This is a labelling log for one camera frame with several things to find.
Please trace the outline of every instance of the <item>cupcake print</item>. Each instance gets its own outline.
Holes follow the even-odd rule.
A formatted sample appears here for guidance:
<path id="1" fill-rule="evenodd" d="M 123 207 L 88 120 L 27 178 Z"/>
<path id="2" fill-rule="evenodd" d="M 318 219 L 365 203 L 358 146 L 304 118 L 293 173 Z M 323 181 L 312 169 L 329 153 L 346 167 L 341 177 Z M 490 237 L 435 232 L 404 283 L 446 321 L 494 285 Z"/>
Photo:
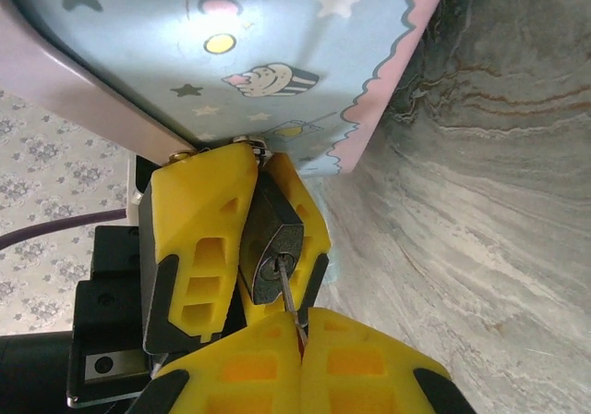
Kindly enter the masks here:
<path id="1" fill-rule="evenodd" d="M 223 79 L 245 97 L 292 97 L 316 86 L 320 77 L 283 63 L 253 67 L 243 74 Z"/>

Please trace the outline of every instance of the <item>gray marble surface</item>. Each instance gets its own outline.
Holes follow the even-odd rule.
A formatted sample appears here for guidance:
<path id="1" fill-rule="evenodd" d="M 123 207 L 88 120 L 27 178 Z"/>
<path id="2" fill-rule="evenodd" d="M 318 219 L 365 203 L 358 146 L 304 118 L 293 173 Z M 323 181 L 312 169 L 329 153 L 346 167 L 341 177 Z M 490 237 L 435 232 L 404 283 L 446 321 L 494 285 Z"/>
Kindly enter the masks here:
<path id="1" fill-rule="evenodd" d="M 444 0 L 356 171 L 312 182 L 319 304 L 479 413 L 591 412 L 591 3 Z"/>

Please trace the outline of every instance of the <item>white star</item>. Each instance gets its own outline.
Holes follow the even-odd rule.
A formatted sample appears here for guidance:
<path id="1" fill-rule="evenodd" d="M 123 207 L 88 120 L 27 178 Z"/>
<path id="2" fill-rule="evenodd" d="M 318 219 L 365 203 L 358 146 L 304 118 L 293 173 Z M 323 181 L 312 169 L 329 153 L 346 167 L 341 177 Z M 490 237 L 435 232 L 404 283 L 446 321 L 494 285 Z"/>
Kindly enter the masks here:
<path id="1" fill-rule="evenodd" d="M 213 139 L 215 139 L 215 135 L 204 132 L 202 134 L 198 134 L 197 138 L 201 141 L 212 141 Z"/>
<path id="2" fill-rule="evenodd" d="M 193 112 L 196 116 L 213 116 L 219 110 L 219 107 L 203 106 L 199 109 L 193 109 Z"/>
<path id="3" fill-rule="evenodd" d="M 324 18 L 330 14 L 340 15 L 343 18 L 351 17 L 351 6 L 361 0 L 318 0 L 322 3 L 322 9 L 318 18 Z"/>
<path id="4" fill-rule="evenodd" d="M 271 115 L 259 112 L 255 116 L 248 116 L 250 121 L 267 121 Z"/>

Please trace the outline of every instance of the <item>yellow dot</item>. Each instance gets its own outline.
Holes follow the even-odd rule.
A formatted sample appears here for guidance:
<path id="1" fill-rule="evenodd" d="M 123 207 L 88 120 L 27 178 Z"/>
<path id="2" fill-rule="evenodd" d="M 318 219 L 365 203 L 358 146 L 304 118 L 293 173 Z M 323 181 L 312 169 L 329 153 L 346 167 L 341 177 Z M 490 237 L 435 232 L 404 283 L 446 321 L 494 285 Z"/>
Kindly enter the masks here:
<path id="1" fill-rule="evenodd" d="M 236 38 L 229 33 L 219 33 L 211 36 L 203 47 L 210 54 L 225 54 L 236 46 Z"/>

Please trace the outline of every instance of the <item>pink wavy border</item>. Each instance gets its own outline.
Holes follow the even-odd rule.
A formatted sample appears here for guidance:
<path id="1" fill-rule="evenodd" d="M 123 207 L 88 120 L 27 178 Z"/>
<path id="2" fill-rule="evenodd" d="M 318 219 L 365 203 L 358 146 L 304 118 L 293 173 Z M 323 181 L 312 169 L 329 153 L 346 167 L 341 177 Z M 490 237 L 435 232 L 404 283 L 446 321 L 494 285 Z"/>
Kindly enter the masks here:
<path id="1" fill-rule="evenodd" d="M 378 68 L 377 77 L 367 82 L 366 92 L 356 98 L 356 104 L 345 110 L 343 118 L 356 128 L 328 152 L 339 159 L 340 173 L 351 172 L 359 161 L 439 1 L 409 0 L 412 10 L 407 20 L 414 28 L 394 45 L 392 57 Z"/>

